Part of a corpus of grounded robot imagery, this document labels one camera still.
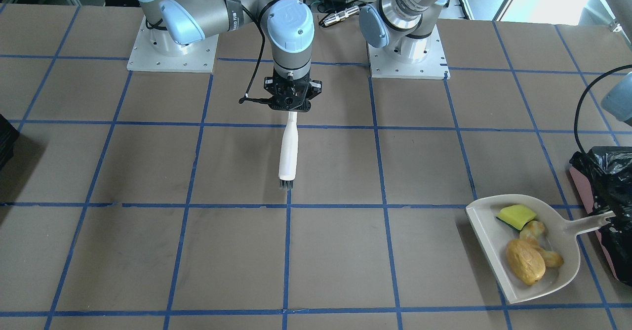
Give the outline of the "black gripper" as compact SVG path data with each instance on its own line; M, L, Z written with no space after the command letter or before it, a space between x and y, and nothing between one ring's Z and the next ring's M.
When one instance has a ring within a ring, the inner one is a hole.
M271 94L264 100L264 104L273 110L290 112L308 112L311 109L310 100L322 92L322 82L311 80L309 74L300 78L283 78L274 73L264 78L264 89Z

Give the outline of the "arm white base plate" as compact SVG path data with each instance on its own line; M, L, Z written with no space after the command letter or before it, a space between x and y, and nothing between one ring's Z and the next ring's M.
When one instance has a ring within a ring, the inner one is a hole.
M212 73L218 35L189 45L172 40L167 31L148 29L143 17L127 69L154 73Z
M370 44L366 44L366 48L373 78L451 78L437 26L426 38L402 37L384 48L374 48Z

